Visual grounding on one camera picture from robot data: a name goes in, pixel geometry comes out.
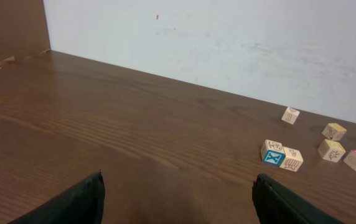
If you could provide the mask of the wooden block with drawing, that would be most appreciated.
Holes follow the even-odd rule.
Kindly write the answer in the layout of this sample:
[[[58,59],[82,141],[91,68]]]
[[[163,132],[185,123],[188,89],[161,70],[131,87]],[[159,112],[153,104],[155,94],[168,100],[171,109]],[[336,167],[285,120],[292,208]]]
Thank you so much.
[[[301,152],[297,149],[292,149],[289,147],[283,147],[285,158],[280,164],[280,168],[297,172],[303,163],[303,158]]]

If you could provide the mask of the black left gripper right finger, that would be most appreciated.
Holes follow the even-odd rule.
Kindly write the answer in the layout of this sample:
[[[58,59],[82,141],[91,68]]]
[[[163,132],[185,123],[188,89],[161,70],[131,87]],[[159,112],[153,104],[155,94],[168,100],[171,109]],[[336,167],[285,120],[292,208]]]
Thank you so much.
[[[260,223],[340,223],[266,174],[258,174],[253,182],[252,201]]]

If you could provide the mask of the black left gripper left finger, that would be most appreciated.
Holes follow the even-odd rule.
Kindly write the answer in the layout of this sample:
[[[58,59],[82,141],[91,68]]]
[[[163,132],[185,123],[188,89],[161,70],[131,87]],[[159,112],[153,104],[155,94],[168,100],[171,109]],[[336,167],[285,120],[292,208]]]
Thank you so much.
[[[10,224],[101,224],[104,201],[105,185],[98,171]]]

